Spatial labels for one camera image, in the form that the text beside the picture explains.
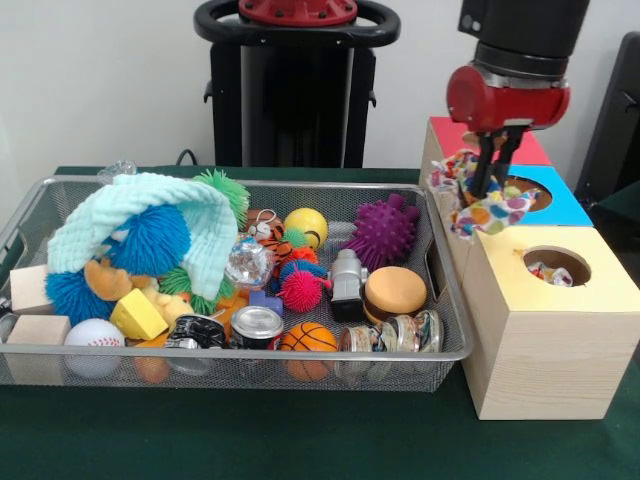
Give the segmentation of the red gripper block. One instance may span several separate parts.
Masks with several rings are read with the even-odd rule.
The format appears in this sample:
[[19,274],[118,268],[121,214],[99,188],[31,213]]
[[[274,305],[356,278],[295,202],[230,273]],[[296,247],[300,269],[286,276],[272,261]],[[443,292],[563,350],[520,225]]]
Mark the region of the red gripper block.
[[546,129],[564,116],[571,97],[568,82],[527,80],[501,76],[480,66],[466,65],[451,75],[446,102],[452,121],[464,123],[479,135],[480,152],[470,193],[484,198],[491,176],[495,146],[499,150],[493,175],[504,187],[512,158],[520,147],[524,128]]

